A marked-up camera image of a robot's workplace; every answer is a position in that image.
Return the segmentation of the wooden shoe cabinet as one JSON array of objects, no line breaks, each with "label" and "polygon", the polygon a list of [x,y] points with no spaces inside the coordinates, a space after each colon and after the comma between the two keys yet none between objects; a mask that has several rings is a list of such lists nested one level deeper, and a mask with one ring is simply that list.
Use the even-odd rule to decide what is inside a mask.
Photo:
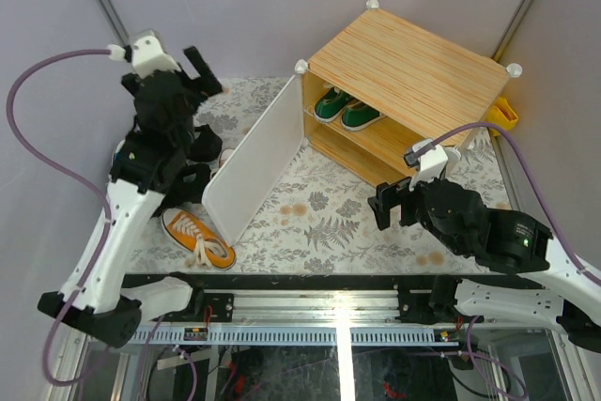
[{"label": "wooden shoe cabinet", "polygon": [[[405,152],[426,138],[485,120],[508,81],[504,67],[382,9],[366,10],[313,56],[299,60],[304,131],[311,147],[372,185],[413,174]],[[380,112],[361,131],[315,116],[331,88]]]}]

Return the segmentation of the green sneaker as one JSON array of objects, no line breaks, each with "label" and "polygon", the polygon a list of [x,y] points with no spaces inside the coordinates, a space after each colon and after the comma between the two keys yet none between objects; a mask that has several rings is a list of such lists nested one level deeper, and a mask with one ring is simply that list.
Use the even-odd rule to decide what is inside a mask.
[{"label": "green sneaker", "polygon": [[361,101],[351,102],[342,113],[341,124],[347,131],[361,131],[385,117],[380,111]]},{"label": "green sneaker", "polygon": [[332,85],[316,103],[314,117],[321,123],[332,122],[341,115],[343,109],[352,101],[352,95]]}]

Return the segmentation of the white cabinet door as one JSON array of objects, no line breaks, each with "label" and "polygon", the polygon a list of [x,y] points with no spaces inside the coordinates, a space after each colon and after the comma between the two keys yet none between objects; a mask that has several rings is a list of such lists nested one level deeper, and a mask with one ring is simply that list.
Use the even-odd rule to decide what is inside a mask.
[{"label": "white cabinet door", "polygon": [[229,246],[239,241],[304,139],[300,76],[291,77],[206,187],[202,206]]}]

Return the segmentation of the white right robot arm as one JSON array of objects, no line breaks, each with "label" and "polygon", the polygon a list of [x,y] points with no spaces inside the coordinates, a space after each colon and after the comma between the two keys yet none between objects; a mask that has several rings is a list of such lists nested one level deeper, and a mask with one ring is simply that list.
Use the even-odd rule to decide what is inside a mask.
[{"label": "white right robot arm", "polygon": [[419,224],[455,255],[494,272],[516,275],[563,300],[555,319],[571,343],[600,350],[600,279],[577,268],[550,229],[527,213],[488,208],[476,191],[447,179],[409,186],[382,183],[368,200],[379,229],[400,209],[403,226]]}]

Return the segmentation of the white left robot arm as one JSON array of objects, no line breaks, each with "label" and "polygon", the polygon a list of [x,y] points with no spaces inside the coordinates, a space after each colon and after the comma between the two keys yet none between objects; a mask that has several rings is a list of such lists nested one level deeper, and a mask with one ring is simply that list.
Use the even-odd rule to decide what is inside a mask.
[{"label": "white left robot arm", "polygon": [[38,303],[43,314],[114,348],[126,345],[143,322],[171,312],[189,321],[204,314],[201,288],[180,272],[132,292],[122,284],[146,223],[199,200],[223,146],[210,127],[193,123],[201,103],[223,92],[195,47],[184,51],[195,77],[149,39],[121,54],[132,65],[121,84],[133,96],[133,126],[114,156],[100,195],[102,211],[80,262],[60,290],[42,294]]}]

